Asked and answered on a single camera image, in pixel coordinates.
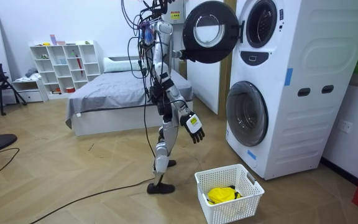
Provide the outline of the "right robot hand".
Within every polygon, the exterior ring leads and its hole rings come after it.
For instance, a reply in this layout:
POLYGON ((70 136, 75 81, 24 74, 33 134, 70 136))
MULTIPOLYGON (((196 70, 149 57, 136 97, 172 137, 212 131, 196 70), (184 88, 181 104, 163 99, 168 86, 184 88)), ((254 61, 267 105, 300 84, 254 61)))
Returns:
POLYGON ((194 112, 181 116, 180 124, 185 127, 194 144, 199 143, 205 137, 202 123, 194 112))

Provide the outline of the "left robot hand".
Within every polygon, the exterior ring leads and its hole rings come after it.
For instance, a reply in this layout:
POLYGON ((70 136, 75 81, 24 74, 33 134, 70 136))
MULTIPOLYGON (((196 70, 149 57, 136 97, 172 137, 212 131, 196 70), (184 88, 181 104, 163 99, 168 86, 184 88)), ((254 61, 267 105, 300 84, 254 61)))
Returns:
POLYGON ((193 55, 192 51, 183 49, 183 50, 179 51, 179 54, 180 54, 180 56, 179 56, 180 60, 190 60, 192 62, 196 61, 195 56, 193 55))

